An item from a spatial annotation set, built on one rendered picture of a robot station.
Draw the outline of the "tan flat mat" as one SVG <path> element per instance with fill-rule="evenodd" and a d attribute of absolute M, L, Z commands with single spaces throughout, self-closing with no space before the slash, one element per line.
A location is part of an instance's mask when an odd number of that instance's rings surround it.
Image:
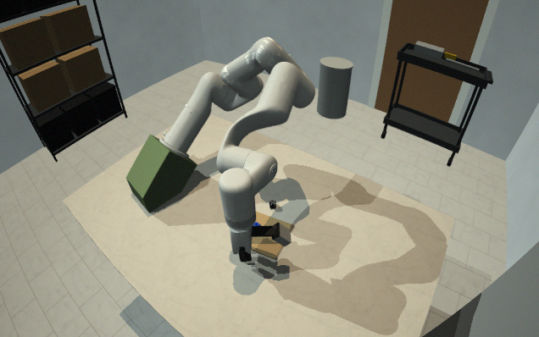
<path fill-rule="evenodd" d="M 289 230 L 292 230 L 292 227 L 294 226 L 293 224 L 289 224 L 277 218 L 272 218 L 270 216 L 267 216 L 265 214 L 258 213 L 258 212 L 256 212 L 255 222 L 261 224 L 261 226 L 273 226 L 274 224 L 277 224 L 279 222 L 280 224 L 287 227 Z M 282 245 L 272 240 L 272 236 L 253 237 L 251 250 L 257 253 L 260 253 L 262 255 L 265 255 L 267 257 L 276 259 L 281 248 L 282 248 Z"/>

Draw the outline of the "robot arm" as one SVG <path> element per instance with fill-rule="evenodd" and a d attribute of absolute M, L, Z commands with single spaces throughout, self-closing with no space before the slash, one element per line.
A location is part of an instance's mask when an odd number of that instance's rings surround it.
<path fill-rule="evenodd" d="M 269 73 L 265 88 L 258 76 L 264 70 Z M 229 112 L 252 101 L 264 88 L 257 107 L 228 129 L 217 157 L 222 173 L 219 193 L 225 221 L 232 228 L 245 229 L 254 223 L 255 195 L 275 177 L 278 167 L 273 156 L 239 145 L 255 130 L 284 124 L 292 106 L 306 108 L 314 100 L 314 85 L 299 70 L 303 72 L 274 39 L 264 37 L 227 64 L 220 75 L 206 73 L 171 130 L 159 140 L 189 158 L 187 151 L 211 114 L 212 103 Z"/>

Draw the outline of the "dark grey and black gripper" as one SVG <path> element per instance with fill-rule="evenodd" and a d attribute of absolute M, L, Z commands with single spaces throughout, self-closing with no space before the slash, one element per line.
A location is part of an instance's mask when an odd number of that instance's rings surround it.
<path fill-rule="evenodd" d="M 239 252 L 239 258 L 241 262 L 251 261 L 251 226 L 253 226 L 254 223 L 245 229 L 235 229 L 226 223 L 230 227 L 232 252 L 233 254 L 237 254 Z"/>

